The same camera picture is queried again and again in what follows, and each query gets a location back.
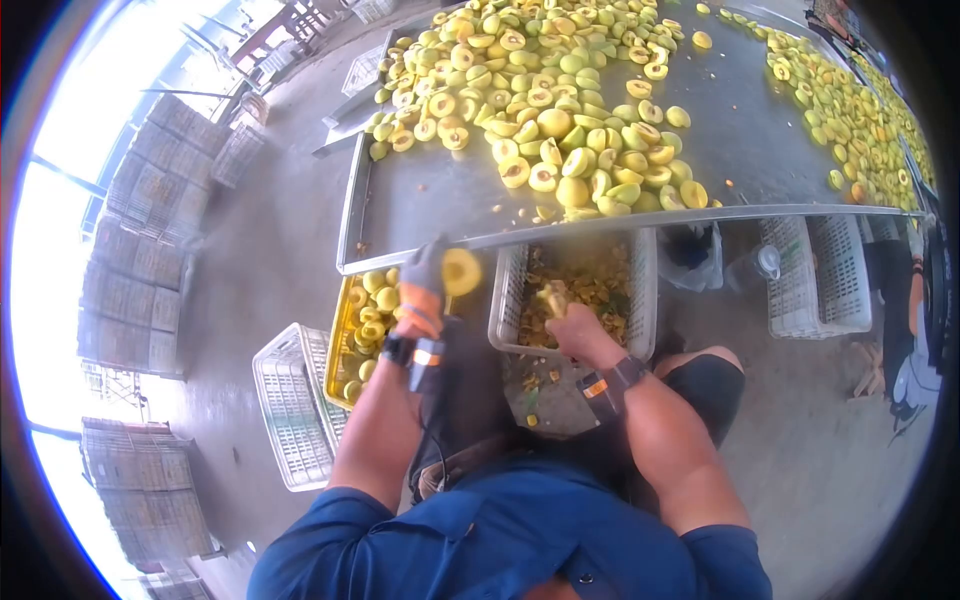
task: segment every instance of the black wrist strap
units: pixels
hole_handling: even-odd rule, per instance
[[[619,419],[624,413],[624,395],[648,372],[646,364],[627,356],[605,372],[592,372],[577,382],[587,405],[601,424]]]

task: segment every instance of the hand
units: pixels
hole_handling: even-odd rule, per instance
[[[588,367],[606,371],[626,358],[627,350],[613,340],[600,320],[586,305],[572,302],[566,307],[566,317],[549,319],[546,330],[557,338],[560,352]]]
[[[448,246],[446,236],[441,234],[433,242],[420,246],[400,267],[397,330],[418,330],[433,339],[440,338],[444,328],[442,267]]]

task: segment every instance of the stacked crate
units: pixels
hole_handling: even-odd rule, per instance
[[[154,241],[189,242],[206,209],[214,157],[230,133],[176,96],[163,94],[110,183],[104,214]]]
[[[190,445],[164,425],[84,418],[86,475],[132,564],[214,550],[190,474]]]
[[[176,375],[185,255],[105,217],[84,273],[78,355],[123,371]]]

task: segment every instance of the plastic bag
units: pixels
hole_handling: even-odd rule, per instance
[[[696,267],[689,268],[677,264],[666,248],[675,244],[663,229],[657,229],[657,268],[661,277],[683,290],[703,292],[705,289],[718,290],[723,287],[723,245],[720,237],[720,227],[714,221],[710,225],[688,225],[696,237],[706,235],[706,229],[712,228],[710,244],[707,248],[707,257]]]

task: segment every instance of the blue shirt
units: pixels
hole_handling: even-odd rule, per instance
[[[364,492],[322,492],[270,545],[247,597],[522,598],[561,572],[592,598],[771,598],[756,535],[677,535],[575,468],[513,459],[400,516]]]

